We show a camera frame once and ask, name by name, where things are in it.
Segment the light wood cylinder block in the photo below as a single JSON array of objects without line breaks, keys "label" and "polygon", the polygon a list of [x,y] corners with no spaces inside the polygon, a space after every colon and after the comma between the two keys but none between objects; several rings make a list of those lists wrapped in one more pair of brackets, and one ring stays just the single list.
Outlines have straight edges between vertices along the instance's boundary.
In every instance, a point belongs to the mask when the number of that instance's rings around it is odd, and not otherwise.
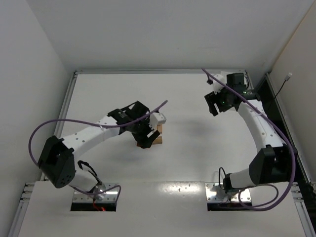
[{"label": "light wood cylinder block", "polygon": [[161,136],[157,137],[157,138],[153,141],[152,144],[153,144],[153,145],[162,144],[162,137],[161,137]]}]

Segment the light wood rectangular block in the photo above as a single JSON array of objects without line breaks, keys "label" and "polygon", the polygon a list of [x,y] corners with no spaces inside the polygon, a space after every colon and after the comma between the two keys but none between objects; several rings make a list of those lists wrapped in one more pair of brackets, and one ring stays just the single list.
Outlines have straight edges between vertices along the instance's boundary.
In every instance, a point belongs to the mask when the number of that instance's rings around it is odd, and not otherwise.
[{"label": "light wood rectangular block", "polygon": [[162,134],[162,124],[160,124],[160,125],[158,125],[157,126],[157,131],[160,133],[160,134]]}]

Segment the white perforated box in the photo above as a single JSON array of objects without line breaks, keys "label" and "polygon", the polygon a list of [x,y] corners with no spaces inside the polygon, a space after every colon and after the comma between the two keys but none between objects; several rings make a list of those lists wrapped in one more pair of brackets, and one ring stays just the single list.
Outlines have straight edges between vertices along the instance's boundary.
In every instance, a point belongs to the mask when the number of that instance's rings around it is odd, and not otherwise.
[{"label": "white perforated box", "polygon": [[226,77],[229,74],[242,74],[243,77],[246,75],[245,72],[221,71],[221,75],[224,76],[224,77]]}]

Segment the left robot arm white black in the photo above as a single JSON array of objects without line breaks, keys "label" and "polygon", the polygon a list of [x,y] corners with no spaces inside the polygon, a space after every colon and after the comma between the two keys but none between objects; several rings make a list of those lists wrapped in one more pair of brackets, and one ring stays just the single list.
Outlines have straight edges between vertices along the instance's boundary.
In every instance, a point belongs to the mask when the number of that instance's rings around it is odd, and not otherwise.
[{"label": "left robot arm white black", "polygon": [[100,143],[130,132],[142,148],[150,148],[160,132],[158,126],[166,122],[159,109],[150,111],[136,101],[121,109],[109,112],[96,123],[68,135],[49,137],[38,160],[38,167],[57,189],[70,186],[87,195],[106,192],[95,170],[80,157]]}]

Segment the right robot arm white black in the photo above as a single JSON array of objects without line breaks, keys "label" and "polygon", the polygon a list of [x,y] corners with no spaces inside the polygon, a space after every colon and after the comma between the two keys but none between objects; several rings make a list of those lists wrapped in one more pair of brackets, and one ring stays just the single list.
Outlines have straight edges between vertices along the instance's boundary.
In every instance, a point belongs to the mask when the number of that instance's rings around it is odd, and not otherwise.
[{"label": "right robot arm white black", "polygon": [[246,123],[257,150],[248,168],[225,175],[224,191],[228,193],[265,184],[292,183],[297,152],[267,117],[259,94],[247,87],[244,75],[206,75],[207,83],[213,86],[213,91],[205,95],[210,113],[217,116],[235,109]]}]

